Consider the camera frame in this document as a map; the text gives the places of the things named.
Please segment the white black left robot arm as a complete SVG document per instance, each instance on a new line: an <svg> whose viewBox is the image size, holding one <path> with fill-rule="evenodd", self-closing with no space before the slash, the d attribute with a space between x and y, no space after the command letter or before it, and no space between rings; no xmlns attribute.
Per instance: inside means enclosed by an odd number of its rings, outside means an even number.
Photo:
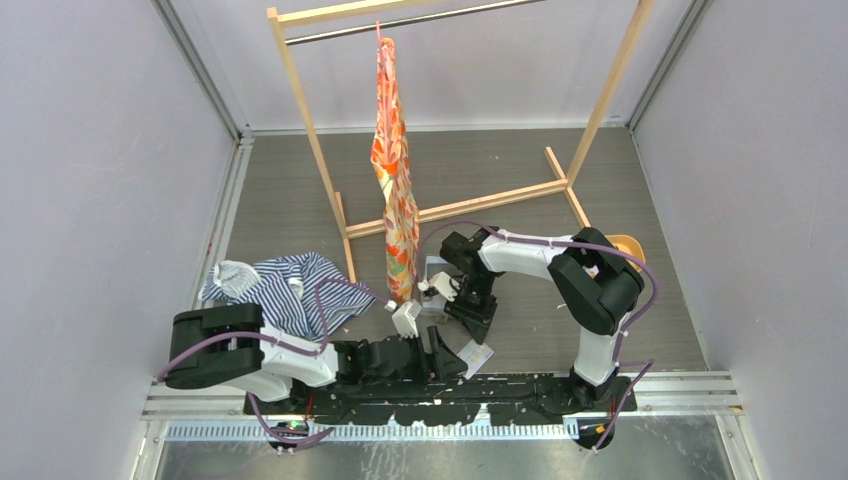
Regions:
<svg viewBox="0 0 848 480"><path fill-rule="evenodd" d="M169 361L156 379L178 390L238 388L293 414L305 405L306 387L373 390L462 378L467 363L447 347L437 328L428 328L427 335L427 342L394 335L321 344L266 323L257 304L192 310L175 316Z"/></svg>

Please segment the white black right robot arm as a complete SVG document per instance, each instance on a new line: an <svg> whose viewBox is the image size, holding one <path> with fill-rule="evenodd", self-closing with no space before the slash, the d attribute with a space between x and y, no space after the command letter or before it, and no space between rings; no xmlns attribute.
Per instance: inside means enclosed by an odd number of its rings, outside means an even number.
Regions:
<svg viewBox="0 0 848 480"><path fill-rule="evenodd" d="M566 382L569 400L591 411L611 397L622 328L645 288L631 255L592 227L573 236L539 237L488 226L471 237L451 233L439 255L459 273L448 281L445 312L477 344L484 343L497 310L496 279L515 273L551 282L580 326Z"/></svg>

